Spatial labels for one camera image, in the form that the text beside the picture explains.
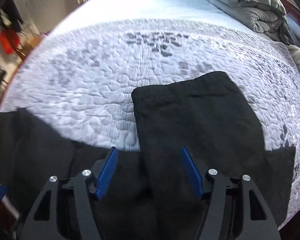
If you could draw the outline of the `light blue bed sheet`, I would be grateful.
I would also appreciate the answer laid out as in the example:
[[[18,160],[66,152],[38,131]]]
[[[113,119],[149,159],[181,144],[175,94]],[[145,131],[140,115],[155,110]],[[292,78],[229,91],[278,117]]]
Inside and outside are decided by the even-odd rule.
[[[133,19],[190,20],[220,25],[269,40],[219,10],[208,0],[89,0],[73,11],[49,38],[100,23]]]

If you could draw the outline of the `black pants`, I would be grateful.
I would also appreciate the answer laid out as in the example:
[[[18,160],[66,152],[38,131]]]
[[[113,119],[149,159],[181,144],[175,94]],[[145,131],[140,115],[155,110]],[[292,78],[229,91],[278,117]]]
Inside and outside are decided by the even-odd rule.
[[[106,195],[91,207],[104,239],[196,239],[205,205],[182,164],[191,156],[222,174],[249,175],[278,225],[289,202],[295,147],[266,151],[261,124],[225,72],[139,87],[132,99],[140,144],[122,151]],[[0,113],[0,239],[17,239],[51,176],[68,179],[111,148],[62,137],[28,110]]]

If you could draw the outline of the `red hanging item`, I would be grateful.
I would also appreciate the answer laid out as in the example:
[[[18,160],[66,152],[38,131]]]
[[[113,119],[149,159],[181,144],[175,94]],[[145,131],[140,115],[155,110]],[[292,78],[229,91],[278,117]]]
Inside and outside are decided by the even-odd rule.
[[[6,54],[12,54],[20,44],[20,38],[13,29],[2,29],[0,32],[0,44]]]

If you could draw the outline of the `grey folded comforter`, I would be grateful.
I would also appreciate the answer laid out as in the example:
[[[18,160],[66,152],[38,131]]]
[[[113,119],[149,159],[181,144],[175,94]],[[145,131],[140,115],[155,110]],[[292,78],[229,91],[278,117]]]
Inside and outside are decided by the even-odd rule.
[[[285,45],[300,47],[300,41],[287,22],[280,0],[208,0],[256,33]]]

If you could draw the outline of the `grey quilted bedspread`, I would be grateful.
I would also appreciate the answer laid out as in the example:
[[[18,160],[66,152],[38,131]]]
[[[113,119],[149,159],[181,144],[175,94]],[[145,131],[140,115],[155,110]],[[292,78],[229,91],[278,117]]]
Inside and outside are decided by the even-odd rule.
[[[139,19],[53,31],[10,81],[0,112],[28,108],[61,135],[138,150],[131,93],[224,71],[259,118],[267,150],[293,145],[288,214],[300,210],[300,73],[281,42],[187,20]]]

